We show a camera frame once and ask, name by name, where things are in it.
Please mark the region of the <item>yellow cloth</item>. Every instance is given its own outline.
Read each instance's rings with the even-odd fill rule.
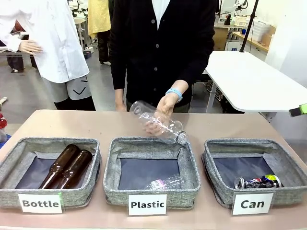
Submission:
[[[96,33],[111,29],[108,0],[88,1],[88,34],[94,38]]]

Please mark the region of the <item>gray floor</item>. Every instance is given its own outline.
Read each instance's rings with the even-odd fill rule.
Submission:
[[[90,69],[88,80],[97,111],[115,111],[115,94],[111,76],[111,67],[101,65],[95,50],[87,60]],[[8,97],[3,105],[3,115],[8,120],[10,131],[19,127],[37,109],[56,109],[49,99],[38,71],[31,67],[30,58],[24,58],[24,73],[11,73],[6,58],[0,56],[0,98]],[[202,84],[195,84],[191,102],[191,113],[205,113],[209,93]],[[221,113],[220,105],[214,102],[213,113]],[[288,141],[302,160],[307,163],[307,143]]]

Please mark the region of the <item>white label sign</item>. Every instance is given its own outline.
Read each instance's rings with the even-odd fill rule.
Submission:
[[[274,193],[237,194],[232,215],[268,213]]]
[[[62,213],[59,195],[18,194],[23,212]]]
[[[167,195],[129,195],[129,215],[149,216],[166,214]]]

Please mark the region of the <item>blue wristband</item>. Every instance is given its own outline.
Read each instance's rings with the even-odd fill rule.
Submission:
[[[170,92],[174,92],[175,94],[178,95],[179,99],[178,99],[177,103],[180,102],[180,101],[182,100],[182,93],[181,93],[179,90],[173,89],[173,88],[172,88],[172,89],[169,89],[169,90],[166,92],[166,94],[169,94]]]

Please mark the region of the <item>green object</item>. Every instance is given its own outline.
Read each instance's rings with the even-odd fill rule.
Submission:
[[[307,114],[307,104],[300,105],[299,109],[301,110],[302,114]]]

